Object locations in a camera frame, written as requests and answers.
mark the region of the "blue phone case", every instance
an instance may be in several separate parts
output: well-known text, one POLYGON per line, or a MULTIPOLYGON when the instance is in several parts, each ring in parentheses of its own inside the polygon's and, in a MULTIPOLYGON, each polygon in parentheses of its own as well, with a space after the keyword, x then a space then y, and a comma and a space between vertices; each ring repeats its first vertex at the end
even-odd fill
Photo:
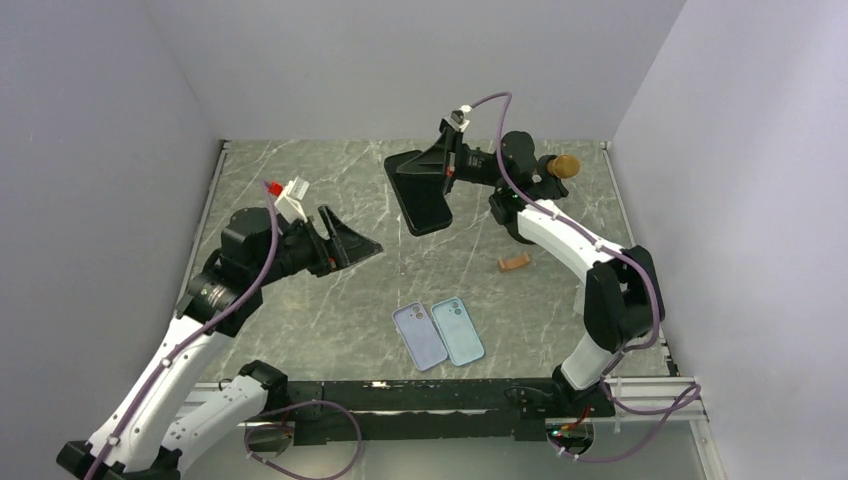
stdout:
POLYGON ((392 314, 415 368, 428 370, 448 358, 442 339, 433 327, 427 309, 419 302, 409 304, 392 314))
POLYGON ((431 311, 433 323, 445 342, 451 363, 461 366, 483 357, 483 344, 462 300, 449 298, 433 305, 431 311))

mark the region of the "purple phone case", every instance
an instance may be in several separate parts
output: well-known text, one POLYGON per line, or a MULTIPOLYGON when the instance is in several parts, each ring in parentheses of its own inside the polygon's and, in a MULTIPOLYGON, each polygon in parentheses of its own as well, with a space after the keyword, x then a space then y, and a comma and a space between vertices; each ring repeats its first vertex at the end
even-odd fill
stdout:
POLYGON ((420 302, 411 303, 392 314, 406 349, 412 356, 415 368, 428 370, 448 358, 439 332, 433 326, 427 309, 420 302))

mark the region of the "brown cylinder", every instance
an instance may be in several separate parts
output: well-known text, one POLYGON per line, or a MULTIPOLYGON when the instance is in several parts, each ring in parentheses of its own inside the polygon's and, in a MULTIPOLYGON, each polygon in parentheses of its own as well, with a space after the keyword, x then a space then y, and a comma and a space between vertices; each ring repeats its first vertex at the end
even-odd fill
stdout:
POLYGON ((557 178, 571 178, 580 172, 580 160, 573 155, 560 155, 548 162, 548 173, 557 178))

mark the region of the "wooden block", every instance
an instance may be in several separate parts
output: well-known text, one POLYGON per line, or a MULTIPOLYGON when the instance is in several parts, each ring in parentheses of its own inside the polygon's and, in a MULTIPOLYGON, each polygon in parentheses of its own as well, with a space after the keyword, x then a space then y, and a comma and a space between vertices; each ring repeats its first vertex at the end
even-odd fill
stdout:
POLYGON ((524 252, 518 257, 502 258, 498 260, 498 268, 501 273, 515 270, 516 268, 526 267, 527 265, 530 265, 530 254, 527 252, 524 252))

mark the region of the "robotic arm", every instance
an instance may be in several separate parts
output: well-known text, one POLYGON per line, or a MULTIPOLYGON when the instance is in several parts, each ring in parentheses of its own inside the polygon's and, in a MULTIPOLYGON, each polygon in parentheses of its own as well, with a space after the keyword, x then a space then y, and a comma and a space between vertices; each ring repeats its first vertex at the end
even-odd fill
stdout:
POLYGON ((387 158, 386 173, 413 235, 450 225, 452 214, 445 195, 456 180, 492 186, 489 205, 498 224, 515 240, 538 244, 550 252, 585 284, 584 303, 576 310, 583 314, 586 333, 553 372, 557 401, 580 404, 595 391, 624 346, 652 328, 647 286, 634 269, 601 246, 629 257, 648 273, 662 319, 665 314, 651 255, 639 246, 625 249, 585 228, 583 234, 578 233, 557 220, 565 218, 579 225, 553 202, 568 195, 561 179, 575 175, 579 162, 570 155, 537 159, 532 137, 513 131, 502 137, 500 148, 506 173, 535 205, 523 200, 503 178, 494 153, 462 143, 471 110, 464 105, 442 119, 439 139, 429 149, 387 158), (585 234, 597 239, 594 245, 585 234))
POLYGON ((351 230, 326 205, 318 212, 329 238, 319 235, 300 206, 307 188, 308 183, 300 179, 285 188, 269 186, 277 195, 277 231, 264 208, 242 209, 230 218, 221 233, 221 248, 189 283, 162 344, 139 380, 87 441, 65 444, 57 457, 62 467, 80 479, 177 480, 235 425, 291 403, 286 375, 254 361, 242 367, 214 399, 175 419, 208 362, 230 346, 247 318, 262 305, 261 289, 252 295, 249 289, 268 260, 272 235, 277 236, 277 248, 262 285, 301 270, 321 277, 382 251, 380 244, 351 230), (246 292, 248 298, 241 306, 197 335, 246 292), (177 345, 181 351, 174 356, 177 345), (92 468, 94 463, 99 467, 92 468))

